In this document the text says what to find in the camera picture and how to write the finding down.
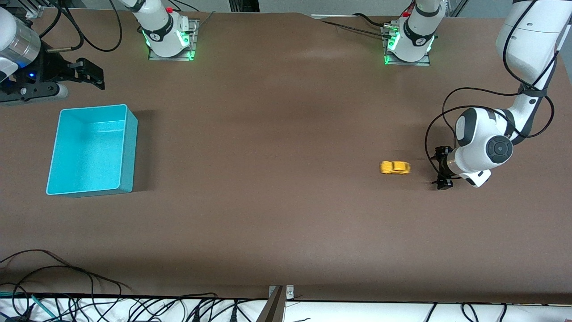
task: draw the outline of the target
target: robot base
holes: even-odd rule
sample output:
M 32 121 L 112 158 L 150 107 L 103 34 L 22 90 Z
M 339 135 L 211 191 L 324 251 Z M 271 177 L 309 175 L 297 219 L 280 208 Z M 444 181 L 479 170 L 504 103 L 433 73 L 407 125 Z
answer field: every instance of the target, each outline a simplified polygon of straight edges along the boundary
M 161 61 L 193 61 L 194 54 L 197 49 L 197 38 L 198 38 L 198 19 L 189 19 L 189 31 L 187 37 L 189 37 L 189 46 L 183 49 L 179 54 L 172 57 L 161 57 L 151 48 L 149 48 L 149 60 L 161 60 Z
M 382 34 L 384 35 L 390 35 L 390 32 L 388 29 L 381 27 L 381 31 Z M 409 61 L 403 61 L 399 58 L 397 58 L 397 56 L 395 56 L 395 54 L 393 54 L 393 52 L 391 52 L 387 46 L 389 45 L 389 39 L 387 38 L 383 38 L 383 57 L 384 57 L 384 61 L 386 65 L 403 65 L 403 66 L 430 66 L 430 61 L 429 61 L 429 55 L 426 53 L 425 56 L 423 56 L 423 58 L 421 58 L 418 61 L 414 61 L 414 62 L 409 62 Z

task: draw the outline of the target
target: yellow toy car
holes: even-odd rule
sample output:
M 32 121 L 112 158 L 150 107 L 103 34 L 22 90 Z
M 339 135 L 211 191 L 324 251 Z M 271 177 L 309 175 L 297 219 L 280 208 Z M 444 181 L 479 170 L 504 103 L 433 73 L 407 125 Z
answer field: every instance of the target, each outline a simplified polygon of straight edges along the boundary
M 411 166 L 405 161 L 383 161 L 379 164 L 379 171 L 383 174 L 408 174 Z

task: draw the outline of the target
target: black cable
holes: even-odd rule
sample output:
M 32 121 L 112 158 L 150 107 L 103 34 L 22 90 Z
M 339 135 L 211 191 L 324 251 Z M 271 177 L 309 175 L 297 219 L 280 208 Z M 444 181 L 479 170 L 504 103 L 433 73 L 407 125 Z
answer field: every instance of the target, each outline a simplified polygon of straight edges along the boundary
M 79 44 L 77 44 L 76 46 L 70 47 L 71 51 L 74 50 L 78 50 L 79 48 L 82 48 L 84 45 L 84 34 L 81 32 L 80 27 L 77 25 L 76 21 L 74 20 L 74 18 L 68 14 L 58 3 L 58 0 L 48 0 L 50 2 L 50 4 L 54 7 L 56 7 L 58 9 L 59 12 L 61 12 L 66 18 L 67 20 L 69 20 L 69 22 L 71 22 L 71 24 L 73 25 L 73 27 L 76 29 L 77 34 L 80 37 L 80 42 Z
M 68 297 L 68 300 L 67 300 L 68 309 L 63 312 L 63 314 L 62 314 L 61 317 L 56 317 L 56 318 L 47 319 L 47 320 L 45 320 L 45 321 L 43 321 L 43 322 L 63 321 L 63 320 L 64 320 L 64 316 L 66 316 L 66 315 L 70 315 L 70 316 L 71 316 L 71 320 L 72 320 L 72 321 L 76 321 L 77 312 L 81 311 L 82 314 L 84 315 L 84 317 L 86 317 L 87 315 L 85 314 L 85 312 L 83 312 L 83 309 L 84 309 L 84 308 L 87 308 L 87 307 L 91 307 L 92 305 L 94 305 L 93 303 L 89 303 L 89 304 L 86 304 L 86 305 L 84 305 L 84 306 L 79 306 L 79 305 L 80 305 L 80 301 L 81 301 L 82 299 L 77 299 L 77 301 L 75 301 L 69 294 L 66 294 L 66 293 L 52 293 L 52 294 L 61 294 L 61 295 L 64 295 L 64 296 Z M 111 301 L 111 302 L 97 302 L 95 305 L 113 304 L 113 303 L 116 303 L 116 302 L 118 302 L 118 301 L 117 301 L 117 300 L 114 300 L 114 301 Z
M 386 36 L 388 36 L 388 35 L 384 35 L 384 34 L 380 34 L 380 33 L 369 32 L 369 31 L 363 30 L 363 29 L 358 29 L 358 28 L 354 28 L 354 27 L 350 27 L 350 26 L 341 25 L 341 24 L 339 24 L 339 23 L 335 23 L 335 22 L 331 22 L 331 21 L 325 21 L 325 20 L 320 20 L 320 21 L 321 21 L 321 22 L 324 22 L 324 23 L 327 23 L 327 24 L 329 24 L 329 25 L 334 25 L 334 26 L 338 26 L 338 27 L 341 27 L 341 28 L 345 28 L 345 29 L 349 29 L 349 30 L 354 30 L 354 31 L 356 31 L 356 32 L 361 32 L 361 33 L 364 33 L 364 34 L 371 34 L 371 35 L 378 36 L 378 37 L 381 37 L 381 38 L 384 38 L 384 37 L 386 38 Z
M 0 264 L 7 261 L 10 257 L 0 261 Z M 18 289 L 22 290 L 22 293 L 26 296 L 26 309 L 24 310 L 24 313 L 26 313 L 26 311 L 30 308 L 30 296 L 28 295 L 28 292 L 26 292 L 26 290 L 24 289 L 24 287 L 22 287 L 21 285 L 18 285 L 16 283 L 12 283 L 12 282 L 5 282 L 0 284 L 0 286 L 4 286 L 4 285 L 12 285 L 14 286 L 14 290 L 12 291 L 12 308 L 14 309 L 14 312 L 16 312 L 17 315 L 19 316 L 23 316 L 23 313 L 20 313 L 18 311 L 18 309 L 16 308 L 16 300 L 15 300 L 15 295 L 16 292 L 18 291 Z
M 24 250 L 24 251 L 21 251 L 21 252 L 17 252 L 17 253 L 15 253 L 15 254 L 12 254 L 12 255 L 6 257 L 6 258 L 3 259 L 2 261 L 0 261 L 0 264 L 3 263 L 3 262 L 5 262 L 5 261 L 7 261 L 7 260 L 9 260 L 9 259 L 11 259 L 11 258 L 14 258 L 15 256 L 18 256 L 18 255 L 20 255 L 20 254 L 22 254 L 22 253 L 27 253 L 27 252 L 41 252 L 41 253 L 45 253 L 45 254 L 47 254 L 48 256 L 50 256 L 51 258 L 53 258 L 53 259 L 55 259 L 56 261 L 58 261 L 60 264 L 63 264 L 63 265 L 44 266 L 44 267 L 42 267 L 42 268 L 36 269 L 36 270 L 34 270 L 34 271 L 28 273 L 26 276 L 24 276 L 23 278 L 21 278 L 20 281 L 18 281 L 17 283 L 14 284 L 14 285 L 15 285 L 15 287 L 14 287 L 14 293 L 18 290 L 18 287 L 21 288 L 21 284 L 22 284 L 23 282 L 25 282 L 27 278 L 29 278 L 29 277 L 32 276 L 33 274 L 36 274 L 36 273 L 38 273 L 38 272 L 40 272 L 40 271 L 42 271 L 42 270 L 52 269 L 52 268 L 67 268 L 67 269 L 72 269 L 72 270 L 75 270 L 76 272 L 80 272 L 80 273 L 86 274 L 86 275 L 89 277 L 89 279 L 90 279 L 92 303 L 94 304 L 94 308 L 96 309 L 96 311 L 97 311 L 98 314 L 100 315 L 100 318 L 99 318 L 96 322 L 99 322 L 101 319 L 105 320 L 106 322 L 109 322 L 104 316 L 105 316 L 105 315 L 119 302 L 119 300 L 120 300 L 119 297 L 121 296 L 121 293 L 122 293 L 122 287 L 121 287 L 121 283 L 120 283 L 120 282 L 115 281 L 115 280 L 112 280 L 112 279 L 109 279 L 109 278 L 107 278 L 107 277 L 105 277 L 105 276 L 102 276 L 102 275 L 99 275 L 99 274 L 95 274 L 95 273 L 92 273 L 92 272 L 88 272 L 87 270 L 82 269 L 82 268 L 79 268 L 79 267 L 77 267 L 77 266 L 70 265 L 70 264 L 67 263 L 66 261 L 60 259 L 59 257 L 57 257 L 56 255 L 54 255 L 53 253 L 51 253 L 51 252 L 49 252 L 49 251 L 47 251 L 47 250 L 44 250 L 44 249 L 29 249 L 29 250 Z M 110 283 L 116 285 L 117 288 L 119 289 L 119 294 L 118 294 L 117 301 L 115 301 L 115 302 L 111 305 L 111 307 L 109 307 L 103 314 L 101 314 L 101 312 L 98 310 L 98 308 L 97 308 L 97 306 L 96 306 L 97 304 L 96 304 L 95 298 L 94 298 L 94 282 L 93 282 L 93 277 L 98 278 L 98 279 L 101 279 L 101 280 L 104 280 L 104 281 L 107 281 L 107 282 L 110 282 Z
M 499 318 L 499 322 L 502 322 L 502 320 L 505 318 L 505 314 L 506 314 L 506 303 L 501 303 L 503 305 L 502 308 L 502 313 L 500 314 L 500 318 Z
M 179 7 L 176 3 L 174 3 L 173 0 L 167 0 L 167 1 L 169 1 L 173 6 L 175 6 L 175 8 L 177 8 L 176 11 L 182 11 L 181 7 Z
M 237 305 L 236 308 L 239 309 L 240 314 L 242 314 L 248 322 L 252 322 L 252 320 L 243 312 L 243 310 L 240 308 L 240 306 Z
M 66 294 L 66 293 L 49 293 L 49 295 L 48 295 L 48 294 L 44 294 L 43 299 L 45 300 L 45 299 L 49 298 L 50 296 L 56 296 L 56 295 L 61 295 L 61 296 L 67 297 L 67 310 L 65 310 L 65 311 L 62 312 L 62 311 L 60 310 L 60 308 L 59 308 L 59 301 L 58 301 L 58 299 L 57 299 L 57 298 L 54 298 L 55 308 L 58 310 L 58 316 L 55 317 L 55 318 L 52 317 L 51 319 L 47 319 L 47 320 L 45 320 L 45 321 L 43 321 L 43 322 L 50 322 L 50 321 L 55 321 L 55 320 L 57 320 L 57 321 L 63 321 L 63 320 L 64 320 L 64 316 L 66 316 L 66 315 L 70 315 L 72 321 L 74 321 L 74 320 L 75 320 L 75 317 L 73 316 L 73 312 L 78 310 L 77 303 L 78 303 L 79 301 L 78 301 L 78 302 L 74 301 L 74 299 L 73 299 L 69 294 Z
M 29 4 L 32 5 L 33 8 L 35 8 L 36 10 L 39 9 L 38 5 L 36 5 L 33 1 L 31 1 L 31 0 L 27 0 L 27 1 L 28 1 Z
M 219 305 L 222 302 L 224 302 L 224 300 L 219 300 L 218 302 L 216 300 L 212 300 L 212 304 L 210 305 L 210 308 L 206 309 L 205 312 L 203 312 L 202 314 L 200 314 L 198 316 L 198 318 L 202 319 L 202 317 L 205 316 L 206 313 L 209 312 L 209 310 L 210 310 L 210 316 L 209 316 L 209 320 L 210 320 L 212 318 L 212 314 L 213 314 L 213 310 L 215 309 L 215 306 Z
M 522 93 L 522 91 L 524 91 L 525 89 L 532 89 L 534 91 L 539 91 L 539 89 L 536 87 L 536 84 L 540 81 L 540 79 L 548 72 L 548 70 L 553 66 L 553 64 L 555 63 L 556 58 L 558 57 L 559 54 L 559 50 L 556 50 L 554 52 L 554 55 L 552 56 L 552 59 L 549 61 L 549 63 L 546 65 L 546 67 L 544 68 L 544 70 L 542 71 L 542 73 L 537 77 L 537 79 L 532 83 L 529 84 L 527 82 L 525 82 L 524 80 L 522 80 L 520 77 L 518 77 L 509 67 L 508 62 L 506 60 L 506 54 L 507 54 L 507 49 L 509 47 L 509 41 L 511 40 L 511 37 L 513 36 L 514 31 L 516 30 L 516 28 L 518 27 L 518 25 L 520 24 L 520 22 L 524 19 L 524 17 L 526 16 L 526 14 L 530 11 L 530 9 L 532 8 L 532 6 L 534 5 L 534 3 L 536 3 L 537 0 L 532 0 L 531 3 L 528 5 L 528 7 L 526 8 L 526 10 L 521 14 L 521 16 L 518 18 L 518 20 L 516 21 L 516 23 L 514 24 L 514 26 L 511 28 L 509 34 L 507 35 L 506 41 L 505 41 L 505 45 L 503 47 L 503 54 L 502 54 L 502 59 L 503 59 L 503 65 L 505 66 L 505 69 L 507 70 L 507 72 L 516 80 L 518 80 L 522 85 L 523 88 L 521 91 L 519 91 L 518 93 L 499 93 L 499 92 L 495 92 L 495 91 L 490 91 L 488 89 L 483 89 L 483 88 L 476 88 L 476 87 L 461 87 L 461 88 L 457 88 L 454 89 L 452 92 L 450 92 L 447 97 L 445 98 L 442 108 L 441 108 L 441 115 L 443 116 L 443 120 L 445 122 L 445 124 L 447 124 L 448 128 L 451 130 L 451 132 L 453 133 L 453 146 L 456 148 L 456 135 L 455 135 L 455 130 L 453 129 L 453 127 L 449 124 L 449 122 L 447 121 L 447 118 L 445 117 L 445 105 L 447 103 L 447 100 L 449 99 L 449 97 L 457 92 L 460 91 L 462 89 L 471 89 L 474 91 L 482 91 L 482 92 L 487 92 L 487 93 L 492 93 L 495 95 L 500 95 L 500 96 L 516 96 Z M 516 132 L 519 136 L 523 137 L 523 138 L 533 138 L 535 136 L 540 135 L 542 132 L 544 132 L 544 130 L 546 130 L 548 128 L 548 126 L 550 125 L 550 123 L 552 123 L 552 120 L 554 118 L 554 103 L 552 102 L 552 100 L 550 99 L 550 97 L 548 97 L 548 95 L 546 95 L 544 98 L 546 98 L 546 100 L 548 101 L 548 103 L 550 104 L 550 118 L 548 120 L 548 122 L 546 123 L 546 125 L 542 128 L 542 130 L 540 130 L 538 133 L 533 134 L 533 135 L 523 135 L 522 133 L 520 133 L 519 131 L 516 130 L 516 126 L 515 124 L 510 123 L 506 117 L 504 117 L 503 114 L 499 113 L 498 111 L 492 110 L 494 111 L 496 114 L 501 115 L 505 120 L 507 120 L 507 123 L 510 124 L 512 126 L 512 128 L 514 129 L 514 132 Z M 427 134 L 425 137 L 425 152 L 428 156 L 428 151 L 427 151 Z M 436 169 L 435 165 L 433 164 L 433 162 L 431 162 L 431 165 L 433 166 L 434 169 Z
M 474 320 L 474 321 L 469 318 L 469 316 L 467 315 L 467 313 L 465 313 L 465 311 L 464 311 L 464 306 L 465 306 L 465 305 L 468 305 L 468 307 L 469 307 L 469 308 L 471 309 L 471 311 L 472 311 L 472 314 L 475 316 L 475 320 Z M 472 307 L 471 304 L 468 304 L 468 303 L 463 303 L 463 304 L 461 304 L 461 312 L 463 312 L 463 315 L 467 318 L 467 320 L 469 320 L 469 322 L 479 322 L 479 317 L 476 315 L 475 309 Z
M 155 318 L 155 317 L 159 317 L 159 316 L 163 315 L 163 314 L 164 314 L 165 312 L 167 312 L 172 306 L 174 306 L 175 303 L 178 302 L 178 301 L 182 303 L 182 300 L 183 300 L 183 299 L 186 299 L 186 298 L 189 298 L 189 297 L 203 296 L 203 295 L 214 295 L 214 296 L 218 297 L 218 295 L 217 295 L 216 293 L 212 293 L 212 292 L 199 293 L 199 294 L 185 294 L 185 295 L 181 295 L 181 296 L 175 298 L 174 300 L 172 300 L 171 302 L 166 303 L 163 307 L 161 307 L 161 308 L 160 308 L 157 312 L 155 312 L 155 313 L 152 313 L 152 312 L 149 310 L 149 308 L 150 308 L 151 306 L 157 304 L 158 302 L 162 301 L 162 299 L 155 300 L 153 303 L 149 304 L 149 305 L 146 307 L 145 304 L 146 304 L 147 302 L 152 301 L 152 299 L 149 299 L 149 300 L 146 300 L 145 302 L 143 302 L 135 311 L 133 311 L 133 313 L 131 313 L 130 311 L 131 311 L 131 309 L 132 309 L 136 304 L 134 304 L 134 305 L 131 306 L 131 308 L 129 309 L 130 314 L 129 314 L 129 316 L 128 316 L 128 322 L 131 321 L 132 316 L 135 314 L 135 312 L 138 311 L 138 309 L 139 309 L 141 306 L 143 306 L 144 309 L 143 309 L 141 312 L 139 312 L 135 317 L 133 317 L 133 321 L 137 320 L 137 318 L 138 318 L 141 314 L 143 314 L 143 312 L 145 312 L 145 311 L 147 311 L 147 312 L 149 312 L 149 313 L 151 314 L 151 317 L 149 318 L 149 320 L 152 320 L 152 319 Z M 202 303 L 202 302 L 199 302 L 199 304 L 198 304 L 197 306 L 195 306 L 195 308 L 193 308 L 193 310 L 192 310 L 191 313 L 189 314 L 189 317 L 187 318 L 187 321 L 190 320 L 190 317 L 196 312 L 197 309 L 200 310 L 200 308 L 202 307 L 201 303 Z M 184 311 L 185 311 L 184 316 L 186 316 L 186 309 L 185 309 L 184 305 L 183 305 L 183 309 L 184 309 Z
M 495 92 L 495 91 L 491 91 L 491 90 L 484 89 L 484 88 L 478 88 L 478 87 L 459 87 L 459 88 L 456 88 L 453 91 L 451 91 L 447 95 L 447 97 L 445 97 L 445 100 L 443 101 L 443 106 L 441 107 L 441 113 L 443 113 L 445 111 L 445 105 L 447 104 L 447 100 L 449 99 L 449 97 L 451 97 L 451 95 L 453 95 L 455 92 L 461 91 L 464 89 L 470 89 L 472 91 L 481 91 L 481 92 L 491 93 L 491 94 L 500 95 L 500 96 L 516 96 L 516 95 L 518 95 L 518 93 L 506 94 L 506 93 Z M 457 147 L 457 141 L 455 139 L 455 129 L 453 129 L 453 126 L 451 124 L 449 124 L 449 122 L 447 121 L 447 118 L 445 117 L 445 114 L 443 114 L 443 121 L 445 121 L 445 124 L 449 127 L 449 129 L 453 133 L 453 147 L 456 148 Z
M 191 6 L 191 5 L 188 4 L 188 3 L 184 3 L 184 2 L 179 1 L 179 0 L 171 0 L 171 1 L 175 1 L 175 2 L 177 2 L 177 3 L 180 3 L 180 4 L 184 5 L 184 6 L 187 6 L 187 7 L 191 8 L 191 9 L 193 9 L 194 11 L 200 11 L 199 9 L 197 9 L 197 8 L 195 8 L 195 7 L 193 7 L 193 6 Z
M 461 12 L 464 10 L 465 6 L 467 6 L 467 3 L 468 3 L 468 0 L 465 1 L 464 3 L 461 3 L 461 7 L 455 9 L 456 13 L 453 17 L 458 17 L 461 14 Z
M 54 21 L 51 22 L 51 24 L 46 28 L 46 30 L 44 30 L 41 34 L 39 34 L 39 37 L 43 38 L 45 35 L 47 35 L 48 32 L 50 32 L 52 29 L 54 29 L 54 27 L 57 25 L 57 23 L 59 22 L 59 19 L 61 17 L 62 17 L 62 13 L 61 13 L 61 11 L 58 10 L 58 13 L 55 14 Z
M 115 46 L 113 46 L 110 49 L 103 49 L 103 48 L 99 48 L 98 46 L 95 46 L 86 36 L 85 34 L 81 31 L 80 27 L 78 26 L 78 31 L 80 32 L 81 36 L 85 39 L 85 41 L 93 48 L 99 50 L 100 52 L 104 52 L 104 53 L 109 53 L 112 52 L 114 50 L 116 50 L 117 48 L 119 48 L 119 46 L 121 45 L 121 42 L 123 41 L 123 25 L 121 24 L 121 19 L 119 18 L 119 13 L 117 12 L 117 9 L 115 8 L 115 4 L 113 3 L 112 0 L 109 0 L 109 3 L 111 4 L 111 7 L 113 8 L 113 11 L 115 12 L 115 17 L 117 19 L 117 25 L 119 26 L 119 39 L 117 40 L 117 43 Z M 67 11 L 67 14 L 72 18 L 72 13 L 70 12 L 69 8 L 64 5 L 64 8 Z
M 375 21 L 373 21 L 372 19 L 370 19 L 368 16 L 366 16 L 366 15 L 363 14 L 363 13 L 359 13 L 359 12 L 358 12 L 358 13 L 355 13 L 355 14 L 353 14 L 353 15 L 356 15 L 356 16 L 358 16 L 358 17 L 363 17 L 365 20 L 367 20 L 367 22 L 369 22 L 370 24 L 372 24 L 372 25 L 374 25 L 374 26 L 383 27 L 383 23 L 375 22 Z
M 437 307 L 437 302 L 433 303 L 433 306 L 431 307 L 429 313 L 427 314 L 427 317 L 425 318 L 425 322 L 429 322 L 429 319 L 431 318 L 431 315 L 433 314 L 433 311 L 435 310 L 436 307 Z
M 239 301 L 235 300 L 235 305 L 234 307 L 232 307 L 231 319 L 229 320 L 229 322 L 239 322 L 236 316 L 237 315 L 236 311 L 238 310 L 238 308 L 239 308 Z
M 437 169 L 437 167 L 435 167 L 435 165 L 433 164 L 433 162 L 431 161 L 431 157 L 429 156 L 429 150 L 427 149 L 427 138 L 429 137 L 429 131 L 431 130 L 431 127 L 433 126 L 433 124 L 443 115 L 450 113 L 452 111 L 456 111 L 458 109 L 462 109 L 462 108 L 482 108 L 485 109 L 487 111 L 493 112 L 497 115 L 499 115 L 500 117 L 502 117 L 507 124 L 511 125 L 514 129 L 514 132 L 516 132 L 518 135 L 522 136 L 523 138 L 534 138 L 536 136 L 539 136 L 540 134 L 542 134 L 547 128 L 548 126 L 550 126 L 550 123 L 552 123 L 552 119 L 554 118 L 554 103 L 552 102 L 552 100 L 550 99 L 550 97 L 546 96 L 546 100 L 548 101 L 548 103 L 550 104 L 550 118 L 548 119 L 548 121 L 546 122 L 546 125 L 537 133 L 532 134 L 532 135 L 524 135 L 523 133 L 521 133 L 520 131 L 518 131 L 516 129 L 516 126 L 502 113 L 500 113 L 499 111 L 497 111 L 496 109 L 492 109 L 490 107 L 486 107 L 486 106 L 480 106 L 480 105 L 463 105 L 463 106 L 457 106 L 457 107 L 453 107 L 451 109 L 448 109 L 446 111 L 444 111 L 443 113 L 437 115 L 433 121 L 431 121 L 431 123 L 429 124 L 429 126 L 427 127 L 427 132 L 425 132 L 425 155 L 427 156 L 427 159 L 429 160 L 429 162 L 431 163 L 431 166 L 433 167 L 433 169 L 435 169 L 435 172 L 439 173 L 439 170 Z
M 536 1 L 538 0 L 532 0 L 530 2 L 530 4 L 528 5 L 528 7 L 526 7 L 526 9 L 524 10 L 524 12 L 521 14 L 521 16 L 517 19 L 517 21 L 515 22 L 514 26 L 510 29 L 510 32 L 508 34 L 508 36 L 506 37 L 506 42 L 505 42 L 505 46 L 502 50 L 502 62 L 503 65 L 505 66 L 506 71 L 516 80 L 518 80 L 520 83 L 524 84 L 525 86 L 532 88 L 535 91 L 538 91 L 538 88 L 536 88 L 535 86 L 533 86 L 532 84 L 529 84 L 527 82 L 525 82 L 524 80 L 522 80 L 520 77 L 518 77 L 509 67 L 509 64 L 506 60 L 506 51 L 509 48 L 509 41 L 510 38 L 513 36 L 514 31 L 517 29 L 518 25 L 520 24 L 520 22 L 525 18 L 526 14 L 530 11 L 530 9 L 532 9 L 532 7 L 534 6 L 534 4 L 536 3 Z
M 230 306 L 228 306 L 228 307 L 222 309 L 219 313 L 215 314 L 215 315 L 214 315 L 213 317 L 211 317 L 207 322 L 212 322 L 214 319 L 216 319 L 217 316 L 221 315 L 224 311 L 226 311 L 226 310 L 228 310 L 228 309 L 234 307 L 235 305 L 242 304 L 242 303 L 246 303 L 246 302 L 250 302 L 250 301 L 256 301 L 256 300 L 257 300 L 257 299 L 249 299 L 249 300 L 244 300 L 244 301 L 242 301 L 242 302 L 239 302 L 239 303 L 237 303 L 237 304 L 232 304 L 232 305 L 230 305 Z
M 189 322 L 191 317 L 193 317 L 193 322 L 200 322 L 201 308 L 207 306 L 210 301 L 214 301 L 214 299 L 201 299 L 198 305 L 191 310 L 189 316 L 187 316 L 184 322 Z
M 18 0 L 18 2 L 22 5 L 22 7 L 24 7 L 26 9 L 26 11 L 28 11 L 28 12 L 34 11 L 33 9 L 30 9 L 30 7 L 28 7 L 28 5 L 24 4 L 22 2 L 22 0 Z
M 151 302 L 151 301 L 153 301 L 153 299 L 148 299 L 148 300 L 144 301 L 143 303 L 140 303 L 139 301 L 137 301 L 138 303 L 140 303 L 140 305 L 135 309 L 135 311 L 133 311 L 133 313 L 131 313 L 131 309 L 132 309 L 135 305 L 137 305 L 137 303 L 134 303 L 134 304 L 129 308 L 128 315 L 127 315 L 127 322 L 130 322 L 130 321 L 131 321 L 132 316 L 135 315 L 135 313 L 136 313 L 141 307 L 143 307 L 143 309 L 141 310 L 141 312 L 139 312 L 139 314 L 137 314 L 136 316 L 133 316 L 133 320 L 137 320 L 137 318 L 138 318 L 141 314 L 143 314 L 143 312 L 145 312 L 145 311 L 149 312 L 149 314 L 152 314 L 152 312 L 149 310 L 149 308 L 150 308 L 152 305 L 154 305 L 154 304 L 160 302 L 161 299 L 155 300 L 155 302 L 149 304 L 148 306 L 145 306 L 145 304 L 147 304 L 148 302 Z
M 14 258 L 20 254 L 24 254 L 24 253 L 31 253 L 31 252 L 39 252 L 39 253 L 44 253 L 46 255 L 48 255 L 49 257 L 55 259 L 56 261 L 64 264 L 64 265 L 70 265 L 70 263 L 64 261 L 63 259 L 59 258 L 57 255 L 55 255 L 54 253 L 50 252 L 49 250 L 45 250 L 45 249 L 27 249 L 27 250 L 22 250 L 20 252 L 14 253 L 6 258 L 4 258 L 3 260 L 0 261 L 0 264 L 4 263 L 5 261 Z

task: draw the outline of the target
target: metal mounting plate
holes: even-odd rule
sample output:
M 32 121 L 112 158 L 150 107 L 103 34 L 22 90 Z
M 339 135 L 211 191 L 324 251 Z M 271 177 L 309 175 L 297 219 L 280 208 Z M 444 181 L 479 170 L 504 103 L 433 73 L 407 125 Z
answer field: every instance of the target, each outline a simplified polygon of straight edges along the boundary
M 382 34 L 387 34 L 389 35 L 389 31 L 383 27 L 380 28 L 382 31 Z M 430 66 L 431 63 L 429 61 L 429 54 L 425 54 L 425 56 L 423 56 L 423 58 L 421 58 L 419 61 L 414 61 L 414 62 L 408 62 L 408 61 L 403 61 L 399 58 L 397 58 L 397 56 L 395 56 L 395 54 L 393 54 L 393 52 L 391 52 L 389 49 L 387 49 L 389 40 L 387 38 L 383 38 L 383 56 L 386 62 L 386 65 L 404 65 L 404 66 Z
M 179 54 L 173 57 L 161 57 L 149 48 L 149 60 L 161 61 L 193 61 L 194 54 L 197 50 L 198 27 L 200 26 L 198 19 L 189 19 L 189 46 L 183 49 Z
M 270 285 L 268 289 L 268 297 L 272 296 L 272 292 L 279 285 Z M 286 299 L 291 300 L 294 298 L 294 285 L 286 285 Z

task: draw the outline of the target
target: metal bracket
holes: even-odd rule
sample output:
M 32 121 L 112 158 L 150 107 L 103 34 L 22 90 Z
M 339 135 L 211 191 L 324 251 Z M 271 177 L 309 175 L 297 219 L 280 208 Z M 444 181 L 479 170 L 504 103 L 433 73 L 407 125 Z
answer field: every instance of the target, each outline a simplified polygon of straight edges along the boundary
M 268 288 L 268 297 L 272 296 L 272 292 L 278 287 L 279 285 L 270 285 Z M 286 299 L 291 300 L 294 298 L 294 285 L 285 285 L 286 286 Z
M 149 60 L 162 60 L 162 61 L 192 61 L 194 60 L 194 53 L 197 50 L 197 37 L 198 27 L 200 26 L 198 19 L 189 19 L 189 46 L 183 49 L 179 54 L 173 57 L 161 57 L 149 48 Z
M 37 9 L 35 8 L 31 8 L 30 9 L 26 9 L 27 13 L 26 13 L 26 18 L 39 18 L 42 16 L 43 13 L 43 8 L 44 6 L 38 6 Z
M 392 21 L 391 22 L 392 25 L 397 25 L 398 22 L 397 21 Z M 395 28 L 384 28 L 384 27 L 380 27 L 380 30 L 382 31 L 382 34 L 384 35 L 388 35 L 390 37 L 394 37 L 393 33 L 395 33 Z M 429 62 L 429 55 L 427 53 L 425 53 L 425 55 L 423 56 L 423 58 L 421 58 L 418 61 L 414 61 L 414 62 L 409 62 L 409 61 L 403 61 L 401 59 L 399 59 L 397 56 L 395 56 L 395 54 L 389 50 L 389 45 L 391 41 L 394 41 L 393 38 L 388 39 L 388 37 L 383 37 L 383 56 L 384 56 L 384 60 L 386 65 L 404 65 L 404 66 L 430 66 L 430 62 Z
M 273 287 L 274 290 L 271 291 L 272 294 L 264 304 L 256 322 L 283 322 L 288 287 L 286 285 L 273 285 Z

